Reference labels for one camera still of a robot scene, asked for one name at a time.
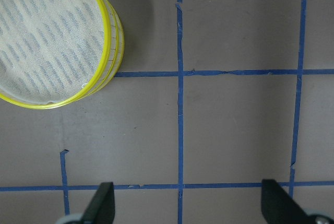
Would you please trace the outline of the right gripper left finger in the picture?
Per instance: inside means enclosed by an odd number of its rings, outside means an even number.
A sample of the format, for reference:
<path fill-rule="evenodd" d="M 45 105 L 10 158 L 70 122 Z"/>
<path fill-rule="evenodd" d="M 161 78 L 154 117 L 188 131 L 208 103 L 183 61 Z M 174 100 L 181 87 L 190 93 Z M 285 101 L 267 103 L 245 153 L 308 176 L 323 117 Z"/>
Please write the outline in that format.
<path fill-rule="evenodd" d="M 109 223 L 115 219 L 115 197 L 112 182 L 101 183 L 86 208 L 81 223 Z"/>

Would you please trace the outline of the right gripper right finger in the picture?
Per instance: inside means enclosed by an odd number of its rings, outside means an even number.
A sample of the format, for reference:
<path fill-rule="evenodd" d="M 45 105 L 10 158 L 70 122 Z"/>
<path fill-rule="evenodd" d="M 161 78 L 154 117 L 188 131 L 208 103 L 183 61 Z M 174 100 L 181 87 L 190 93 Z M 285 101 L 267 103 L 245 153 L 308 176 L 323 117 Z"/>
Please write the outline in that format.
<path fill-rule="evenodd" d="M 267 223 L 313 223 L 312 217 L 273 179 L 261 182 L 261 213 Z"/>

